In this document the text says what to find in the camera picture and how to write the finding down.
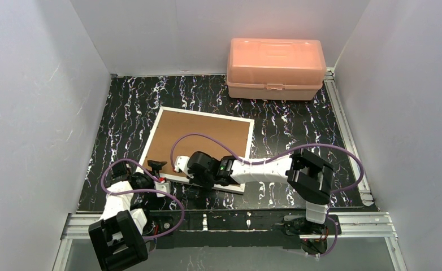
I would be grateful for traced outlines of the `aluminium rail base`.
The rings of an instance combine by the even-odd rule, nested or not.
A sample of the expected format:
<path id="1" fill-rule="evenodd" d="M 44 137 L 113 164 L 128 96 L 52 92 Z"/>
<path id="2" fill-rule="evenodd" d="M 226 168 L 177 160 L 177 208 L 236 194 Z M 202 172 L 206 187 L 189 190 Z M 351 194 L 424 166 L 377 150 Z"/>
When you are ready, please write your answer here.
<path id="1" fill-rule="evenodd" d="M 387 212 L 330 214 L 325 233 L 286 234 L 284 220 L 302 215 L 300 209 L 188 211 L 181 226 L 157 238 L 156 248 L 184 247 L 282 247 L 298 249 L 308 239 L 396 238 Z"/>

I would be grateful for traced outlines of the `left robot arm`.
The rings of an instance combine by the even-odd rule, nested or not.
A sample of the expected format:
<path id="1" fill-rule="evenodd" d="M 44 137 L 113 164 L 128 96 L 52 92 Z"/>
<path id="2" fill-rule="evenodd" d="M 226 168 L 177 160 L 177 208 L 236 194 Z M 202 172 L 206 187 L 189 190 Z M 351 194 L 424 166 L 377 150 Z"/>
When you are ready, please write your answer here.
<path id="1" fill-rule="evenodd" d="M 118 193 L 133 189 L 154 189 L 146 173 L 134 172 L 127 161 L 112 167 L 106 184 Z M 143 209 L 132 209 L 133 194 L 107 195 L 100 219 L 89 225 L 88 233 L 101 270 L 125 270 L 148 259 L 143 229 L 149 223 Z"/>

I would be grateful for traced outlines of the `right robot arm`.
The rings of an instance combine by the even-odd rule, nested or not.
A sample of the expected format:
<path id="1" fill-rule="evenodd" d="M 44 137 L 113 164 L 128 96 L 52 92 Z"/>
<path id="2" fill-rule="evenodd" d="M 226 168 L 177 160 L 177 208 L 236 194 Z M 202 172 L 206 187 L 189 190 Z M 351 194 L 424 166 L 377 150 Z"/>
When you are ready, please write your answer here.
<path id="1" fill-rule="evenodd" d="M 189 183 L 206 189 L 251 182 L 289 184 L 306 202 L 306 220 L 319 225 L 326 221 L 333 168 L 308 150 L 270 159 L 235 156 L 216 159 L 196 151 L 191 156 L 178 156 L 173 168 L 175 172 L 184 173 Z"/>

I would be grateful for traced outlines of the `pink plastic storage box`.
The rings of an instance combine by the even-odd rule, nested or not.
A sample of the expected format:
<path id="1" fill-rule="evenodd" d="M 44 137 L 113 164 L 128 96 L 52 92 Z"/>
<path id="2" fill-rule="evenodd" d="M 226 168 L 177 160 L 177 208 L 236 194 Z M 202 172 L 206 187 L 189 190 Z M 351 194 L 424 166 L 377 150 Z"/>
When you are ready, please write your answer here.
<path id="1" fill-rule="evenodd" d="M 318 40 L 234 38 L 226 83 L 231 98 L 312 100 L 326 71 Z"/>

